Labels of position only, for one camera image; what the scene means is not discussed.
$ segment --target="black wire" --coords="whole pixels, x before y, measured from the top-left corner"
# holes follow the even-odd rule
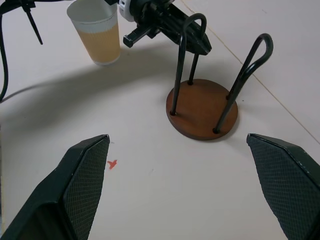
[[[0,103],[1,103],[7,93],[8,83],[9,83],[8,62],[7,62],[7,56],[5,51],[4,36],[2,32],[2,15],[0,15],[0,51],[1,51],[3,73],[4,73],[3,87],[0,93]]]

